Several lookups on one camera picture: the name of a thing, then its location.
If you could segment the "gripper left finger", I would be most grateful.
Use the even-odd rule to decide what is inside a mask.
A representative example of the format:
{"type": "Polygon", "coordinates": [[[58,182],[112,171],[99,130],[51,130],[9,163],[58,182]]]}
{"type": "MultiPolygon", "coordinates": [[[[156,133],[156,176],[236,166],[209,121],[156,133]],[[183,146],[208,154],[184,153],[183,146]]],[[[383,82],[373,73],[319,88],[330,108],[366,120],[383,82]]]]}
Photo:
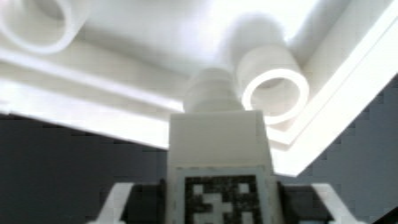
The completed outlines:
{"type": "Polygon", "coordinates": [[[165,186],[115,183],[97,217],[87,224],[163,224],[165,186]]]}

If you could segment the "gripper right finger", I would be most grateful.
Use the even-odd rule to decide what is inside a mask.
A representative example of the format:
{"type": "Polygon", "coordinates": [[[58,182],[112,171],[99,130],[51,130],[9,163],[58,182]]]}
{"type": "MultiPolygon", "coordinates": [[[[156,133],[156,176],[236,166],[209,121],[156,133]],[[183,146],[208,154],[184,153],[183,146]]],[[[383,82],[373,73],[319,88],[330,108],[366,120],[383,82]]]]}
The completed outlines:
{"type": "Polygon", "coordinates": [[[279,196],[286,224],[350,224],[350,211],[328,184],[280,184],[279,196]]]}

